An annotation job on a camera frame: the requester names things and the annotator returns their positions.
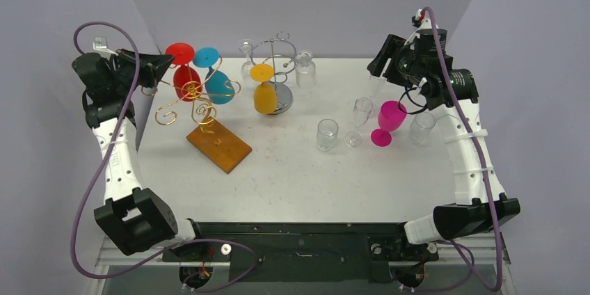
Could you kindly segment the red wine glass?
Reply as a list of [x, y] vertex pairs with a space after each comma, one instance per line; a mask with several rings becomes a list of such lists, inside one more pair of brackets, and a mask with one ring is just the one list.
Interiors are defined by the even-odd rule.
[[188, 43], [175, 42], [166, 48], [166, 54], [173, 57], [172, 64], [177, 67], [173, 75], [173, 87], [178, 98], [192, 102], [202, 90], [198, 73], [189, 65], [195, 58], [195, 49]]

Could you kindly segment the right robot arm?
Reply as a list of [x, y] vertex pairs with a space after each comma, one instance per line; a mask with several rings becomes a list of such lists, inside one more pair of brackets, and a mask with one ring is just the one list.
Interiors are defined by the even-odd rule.
[[393, 238], [393, 251], [402, 258], [412, 257], [420, 244], [489, 232], [493, 215], [504, 225], [521, 212], [518, 199], [507, 197], [493, 169], [474, 77], [452, 63], [448, 54], [439, 60], [432, 30], [423, 29], [413, 40], [388, 35], [367, 66], [371, 75], [407, 89], [424, 82], [420, 94], [442, 132], [454, 176], [455, 201], [407, 222], [405, 232]]

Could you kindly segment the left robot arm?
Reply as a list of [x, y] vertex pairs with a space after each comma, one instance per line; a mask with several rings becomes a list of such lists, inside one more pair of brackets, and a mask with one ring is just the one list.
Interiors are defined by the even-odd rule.
[[86, 87], [86, 123], [106, 162], [104, 205], [94, 211], [96, 223], [125, 255], [181, 242], [181, 252], [199, 260], [208, 243], [196, 234], [193, 221], [178, 221], [172, 209], [141, 184], [135, 110], [125, 101], [137, 86], [154, 88], [172, 61], [171, 55], [119, 49], [110, 58], [97, 52], [82, 54], [73, 60], [72, 69]]

